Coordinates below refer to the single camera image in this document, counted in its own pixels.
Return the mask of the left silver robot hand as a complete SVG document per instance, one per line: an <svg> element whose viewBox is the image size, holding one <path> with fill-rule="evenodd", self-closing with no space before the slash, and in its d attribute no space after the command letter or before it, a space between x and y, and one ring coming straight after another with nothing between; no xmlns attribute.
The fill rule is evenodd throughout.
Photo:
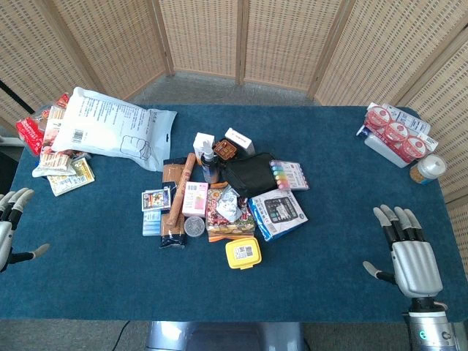
<svg viewBox="0 0 468 351"><path fill-rule="evenodd" d="M50 244L43 244L34 251L14 253L12 242L24 208L34 196L34 190L22 188L1 195L1 272L9 265L37 259L50 248Z"/></svg>

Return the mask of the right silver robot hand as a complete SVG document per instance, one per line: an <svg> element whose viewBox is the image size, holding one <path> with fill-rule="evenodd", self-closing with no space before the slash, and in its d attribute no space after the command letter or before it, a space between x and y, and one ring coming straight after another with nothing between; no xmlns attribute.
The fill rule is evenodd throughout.
<svg viewBox="0 0 468 351"><path fill-rule="evenodd" d="M363 267L375 279L396 285L408 298L433 298L443 290L442 280L431 244L423 228L408 208L385 204L373 208L385 234L393 272L384 272L369 261Z"/></svg>

